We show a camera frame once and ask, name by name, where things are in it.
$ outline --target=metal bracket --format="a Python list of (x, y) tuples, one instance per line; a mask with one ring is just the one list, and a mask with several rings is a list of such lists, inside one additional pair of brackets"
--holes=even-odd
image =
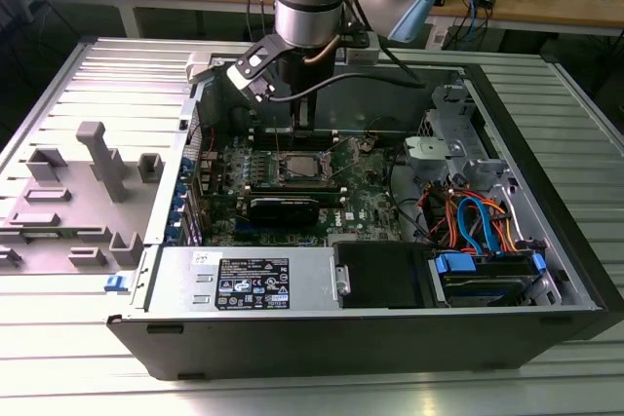
[(341, 296), (346, 296), (351, 292), (349, 267), (346, 265), (338, 265), (335, 267), (335, 288)]
[(293, 49), (278, 34), (269, 34), (240, 56), (234, 66), (243, 78), (253, 80), (276, 58)]

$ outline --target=red cable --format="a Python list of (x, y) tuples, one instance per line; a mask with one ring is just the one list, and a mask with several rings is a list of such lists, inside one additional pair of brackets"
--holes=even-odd
[(442, 218), (440, 221), (438, 221), (438, 224), (436, 224), (433, 228), (431, 228), (431, 231), (429, 231), (429, 233), (427, 234), (427, 237), (435, 233), (438, 230), (438, 228), (442, 226), (442, 223), (444, 223), (445, 221), (447, 221), (446, 218)]
[(208, 149), (209, 153), (213, 151), (213, 146), (215, 146), (215, 128), (211, 127), (211, 147)]

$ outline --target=table leg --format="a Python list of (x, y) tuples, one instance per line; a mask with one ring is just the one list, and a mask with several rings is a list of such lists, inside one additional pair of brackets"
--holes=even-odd
[(119, 15), (121, 21), (124, 23), (124, 29), (126, 30), (126, 37), (128, 38), (141, 38), (140, 26), (138, 25), (137, 15), (135, 8), (132, 5), (119, 5)]
[(433, 17), (433, 24), (425, 49), (439, 50), (447, 40), (449, 28), (455, 24), (455, 17)]
[(204, 12), (200, 10), (195, 11), (195, 25), (197, 27), (197, 34), (200, 37), (206, 36), (206, 22), (204, 21)]
[(30, 13), (28, 6), (29, 0), (2, 0), (7, 9), (14, 15), (17, 15), (24, 23), (33, 23), (35, 18)]

